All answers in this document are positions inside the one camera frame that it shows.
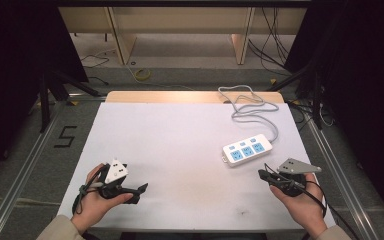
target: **floor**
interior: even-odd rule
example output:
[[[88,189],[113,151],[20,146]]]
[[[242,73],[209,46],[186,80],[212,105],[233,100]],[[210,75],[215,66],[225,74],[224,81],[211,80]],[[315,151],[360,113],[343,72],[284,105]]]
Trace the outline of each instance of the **floor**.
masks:
[[[266,38],[267,36],[251,36],[251,40],[259,47],[263,46]],[[280,81],[285,78],[275,72],[287,74],[275,64],[262,64],[261,59],[250,49],[245,64],[236,64],[228,35],[140,35],[127,65],[119,63],[114,40],[110,35],[108,41],[105,41],[104,34],[72,34],[72,39],[85,71],[91,77],[89,84],[102,92],[118,89],[125,84],[121,81],[127,81],[129,77],[131,79],[129,69],[152,69],[156,79],[159,73],[164,74],[166,79],[154,82],[164,87],[173,82],[186,86],[189,82],[182,82],[182,76],[194,72],[201,74],[200,81],[203,83],[210,84],[213,80],[218,84],[226,79],[232,80],[231,82],[242,81],[235,75],[240,71],[245,75],[249,74],[246,75],[249,79],[255,76],[261,78],[255,81],[261,81],[265,86],[269,86],[272,80]],[[284,47],[289,49],[294,36],[282,36],[281,40]],[[273,41],[268,43],[266,52],[277,61],[282,61]],[[269,71],[263,79],[258,71],[265,68]],[[132,81],[131,84],[132,88],[137,88],[133,85],[140,83]],[[285,99],[294,98],[294,87],[296,85],[292,84],[282,89]],[[93,124],[94,114],[104,100],[91,100],[78,89],[70,86],[67,88],[73,101],[69,104],[53,103],[51,111],[55,121],[45,134],[39,133],[40,107],[34,106],[12,147],[8,149],[8,158],[0,163],[0,239],[35,239],[58,210]],[[357,232],[360,239],[384,239],[384,204],[364,171],[358,167],[358,161],[340,126],[329,126],[331,119],[326,119],[323,130],[318,131],[312,121],[299,119],[306,117],[305,115],[294,109],[291,112],[296,117],[297,128],[313,164],[328,169],[320,175],[319,181],[326,189],[331,205]],[[76,126],[66,129],[68,133],[75,135],[75,141],[70,148],[56,149],[56,145],[66,143],[59,138],[61,129],[65,126]],[[343,221],[338,219],[338,224],[346,229]],[[101,239],[120,238],[117,231],[93,230],[93,233]],[[267,234],[269,240],[301,237],[301,232]]]

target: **power strip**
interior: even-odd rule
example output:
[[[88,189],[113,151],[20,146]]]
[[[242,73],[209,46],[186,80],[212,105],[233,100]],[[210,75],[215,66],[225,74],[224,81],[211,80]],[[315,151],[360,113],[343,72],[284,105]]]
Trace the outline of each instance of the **power strip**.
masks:
[[[238,141],[223,147],[223,162],[231,167],[259,158],[273,146],[263,134]]]

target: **sleeve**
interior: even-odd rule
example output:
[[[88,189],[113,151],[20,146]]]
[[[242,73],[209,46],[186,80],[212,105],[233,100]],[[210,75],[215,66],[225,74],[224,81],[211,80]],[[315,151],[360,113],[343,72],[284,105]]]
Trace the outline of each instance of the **sleeve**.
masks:
[[[351,238],[340,228],[335,225],[333,227],[328,228],[316,240],[351,240]]]
[[[63,215],[58,215],[52,222],[43,230],[37,240],[84,240],[79,234],[77,228]]]

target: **white tabletop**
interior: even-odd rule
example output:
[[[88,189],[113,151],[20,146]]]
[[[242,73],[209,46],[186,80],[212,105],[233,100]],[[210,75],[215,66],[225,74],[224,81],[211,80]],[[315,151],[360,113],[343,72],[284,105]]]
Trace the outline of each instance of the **white tabletop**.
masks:
[[[286,104],[264,116],[279,129],[273,150],[229,167],[222,147],[263,133],[269,125],[235,123],[229,104],[102,103],[58,214],[71,208],[87,173],[114,157],[128,164],[123,187],[149,183],[137,205],[110,210],[97,228],[123,231],[270,232],[302,229],[260,180],[289,157],[310,163]],[[334,225],[330,211],[325,218]]]

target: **person's left hand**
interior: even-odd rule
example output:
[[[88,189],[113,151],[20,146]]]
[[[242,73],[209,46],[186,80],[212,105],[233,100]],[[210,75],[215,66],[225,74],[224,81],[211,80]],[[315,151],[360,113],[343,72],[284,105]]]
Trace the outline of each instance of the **person's left hand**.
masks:
[[[93,175],[103,166],[104,164],[101,163],[89,172],[86,182],[89,182]],[[77,211],[75,211],[73,217],[71,218],[71,222],[74,226],[76,226],[81,235],[89,227],[98,223],[111,208],[128,201],[132,197],[133,194],[124,193],[111,199],[105,199],[99,195],[98,191],[89,192],[81,200],[81,213],[78,214]]]

